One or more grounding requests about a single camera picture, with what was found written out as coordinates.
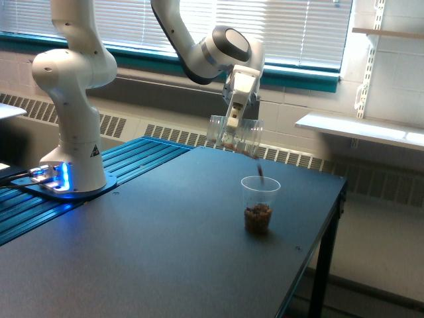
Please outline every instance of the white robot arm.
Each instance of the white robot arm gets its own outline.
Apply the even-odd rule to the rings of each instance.
[[[177,52],[184,72],[192,81],[208,84],[227,72],[223,97],[227,122],[218,143],[235,144],[235,131],[246,106],[258,101],[259,79],[264,68],[262,43],[247,39],[239,31],[216,26],[212,33],[195,43],[180,15],[180,0],[151,0],[156,18]]]
[[[99,39],[93,0],[51,0],[52,22],[69,49],[39,54],[32,65],[36,83],[52,98],[59,122],[59,145],[43,157],[48,171],[36,182],[56,193],[89,192],[106,184],[99,152],[100,122],[85,90],[115,78],[117,63]]]

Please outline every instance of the window frame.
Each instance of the window frame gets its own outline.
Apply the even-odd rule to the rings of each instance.
[[[29,34],[17,34],[0,31],[0,49],[15,52],[38,54],[54,48],[67,48],[65,39],[50,38]],[[163,52],[143,50],[126,46],[105,44],[106,49],[115,57],[122,68],[140,68],[147,72],[166,72],[183,75],[184,71],[177,57]],[[340,70],[283,66],[266,63],[260,79],[260,85],[276,87],[294,87],[336,93],[340,81]]]

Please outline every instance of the wall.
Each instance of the wall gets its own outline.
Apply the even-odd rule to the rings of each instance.
[[[424,32],[422,0],[386,1],[383,28]],[[350,27],[372,28],[373,3],[373,0],[355,2]],[[424,171],[422,152],[370,142],[360,142],[355,150],[350,147],[348,138],[294,127],[294,123],[311,110],[355,115],[353,105],[367,53],[366,37],[349,33],[342,79],[336,93],[262,87],[260,118],[266,122],[263,141],[326,157],[347,156]],[[30,76],[33,58],[24,52],[6,52],[0,47],[0,91],[44,95]],[[366,116],[424,128],[424,81],[420,76],[423,70],[424,41],[381,38]],[[117,107],[115,100],[119,99],[119,111],[123,113],[148,113],[152,118],[197,127],[204,127],[208,114],[196,110],[196,106],[210,112],[225,110],[219,97],[222,88],[219,83],[201,87],[170,74],[127,68],[121,68],[119,73],[121,79],[91,93],[99,98],[100,107],[113,110]],[[191,101],[190,107],[186,107],[186,101]],[[424,301],[424,255],[421,253],[424,234],[420,231],[423,224],[422,210],[350,196],[341,221],[332,273]]]

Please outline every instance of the window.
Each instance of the window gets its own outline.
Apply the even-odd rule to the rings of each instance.
[[[228,25],[264,43],[266,63],[339,70],[352,0],[181,0],[192,37]],[[50,22],[49,0],[3,0],[0,30],[60,37]],[[95,0],[106,44],[174,54],[150,0]]]

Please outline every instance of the plastic cup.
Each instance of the plastic cup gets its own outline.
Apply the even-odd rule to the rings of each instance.
[[[249,176],[241,180],[241,185],[245,229],[255,234],[267,233],[280,183],[272,178]]]
[[[241,119],[238,127],[227,126],[228,118],[212,115],[207,128],[208,142],[253,156],[264,130],[263,120]]]

